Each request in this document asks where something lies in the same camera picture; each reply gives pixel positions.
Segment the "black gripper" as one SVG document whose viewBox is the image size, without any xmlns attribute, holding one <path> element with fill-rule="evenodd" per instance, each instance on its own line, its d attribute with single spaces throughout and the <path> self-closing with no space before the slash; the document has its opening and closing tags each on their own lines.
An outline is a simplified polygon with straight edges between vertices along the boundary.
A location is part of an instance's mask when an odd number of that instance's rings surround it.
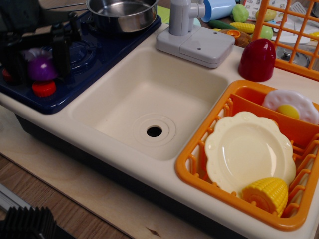
<svg viewBox="0 0 319 239">
<path fill-rule="evenodd" d="M 69 75 L 69 45 L 81 40 L 76 21 L 76 13 L 45 9 L 38 0 L 2 0 L 0 48 L 7 48 L 6 68 L 14 80 L 28 84 L 27 61 L 22 49 L 49 45 L 59 76 Z"/>
</svg>

